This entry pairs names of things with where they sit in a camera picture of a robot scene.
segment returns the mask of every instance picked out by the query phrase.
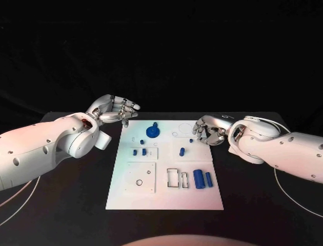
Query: black backdrop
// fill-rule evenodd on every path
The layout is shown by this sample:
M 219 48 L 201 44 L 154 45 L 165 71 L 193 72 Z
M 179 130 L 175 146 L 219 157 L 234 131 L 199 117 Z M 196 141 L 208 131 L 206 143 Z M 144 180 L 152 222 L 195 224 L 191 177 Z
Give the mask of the black backdrop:
M 323 136 L 323 1 L 0 1 L 0 133 L 107 93 L 144 112 L 276 111 Z

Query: blue knob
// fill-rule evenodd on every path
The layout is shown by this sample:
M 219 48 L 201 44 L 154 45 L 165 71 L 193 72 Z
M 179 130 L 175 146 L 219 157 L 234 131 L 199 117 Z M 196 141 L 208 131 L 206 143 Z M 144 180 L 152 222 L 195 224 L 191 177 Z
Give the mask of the blue knob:
M 182 148 L 180 156 L 185 156 L 185 148 Z
M 154 122 L 153 126 L 147 128 L 146 135 L 150 138 L 156 138 L 160 135 L 160 129 L 157 128 L 156 122 Z

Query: robotic hand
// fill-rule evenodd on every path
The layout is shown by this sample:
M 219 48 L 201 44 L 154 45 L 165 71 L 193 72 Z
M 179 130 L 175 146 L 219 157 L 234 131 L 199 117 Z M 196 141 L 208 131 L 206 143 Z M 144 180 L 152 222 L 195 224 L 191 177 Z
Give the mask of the robotic hand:
M 290 131 L 281 135 L 274 123 L 253 116 L 237 120 L 228 115 L 205 115 L 195 124 L 193 134 L 208 145 L 222 144 L 228 136 L 229 152 L 250 163 L 267 162 L 291 175 L 323 183 L 323 137 Z M 211 133 L 208 138 L 201 137 L 205 129 Z
M 111 137 L 100 131 L 105 123 L 137 116 L 139 104 L 104 95 L 87 113 L 71 114 L 52 122 L 33 124 L 0 135 L 0 191 L 49 172 L 69 157 L 81 158 L 95 146 L 107 148 Z

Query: dark table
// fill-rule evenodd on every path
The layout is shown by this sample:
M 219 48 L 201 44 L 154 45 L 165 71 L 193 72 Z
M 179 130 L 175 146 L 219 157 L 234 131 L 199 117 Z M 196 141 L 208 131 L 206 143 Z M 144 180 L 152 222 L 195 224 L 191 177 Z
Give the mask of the dark table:
M 227 113 L 268 118 L 274 112 Z M 48 113 L 52 121 L 68 113 Z M 140 113 L 137 119 L 196 120 L 205 113 Z M 105 151 L 97 148 L 81 159 L 65 160 L 42 176 L 36 193 L 13 219 L 0 227 L 0 245 L 121 245 L 169 234 L 202 234 L 258 245 L 323 245 L 323 218 L 310 214 L 278 188 L 274 169 L 254 165 L 228 152 L 228 143 L 211 147 L 224 200 L 224 211 L 105 210 L 121 123 L 103 130 L 113 137 Z M 278 172 L 291 197 L 323 214 L 323 184 Z M 22 205 L 33 186 L 0 210 L 0 222 Z M 0 192 L 7 199 L 15 188 Z

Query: blue object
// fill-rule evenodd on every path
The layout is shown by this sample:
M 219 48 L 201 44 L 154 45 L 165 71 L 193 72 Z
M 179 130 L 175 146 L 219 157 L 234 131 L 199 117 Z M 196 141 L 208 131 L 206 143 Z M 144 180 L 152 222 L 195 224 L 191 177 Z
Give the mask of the blue object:
M 180 150 L 180 156 L 185 156 L 185 148 Z
M 205 188 L 205 182 L 204 182 L 204 172 L 201 169 L 193 171 L 195 175 L 195 182 L 196 182 L 196 188 L 204 189 Z
M 214 182 L 212 182 L 212 177 L 211 177 L 211 173 L 205 173 L 205 176 L 208 178 L 208 186 L 214 187 Z
M 150 138 L 156 138 L 160 135 L 160 129 L 157 128 L 157 123 L 154 122 L 153 126 L 147 128 L 146 135 Z

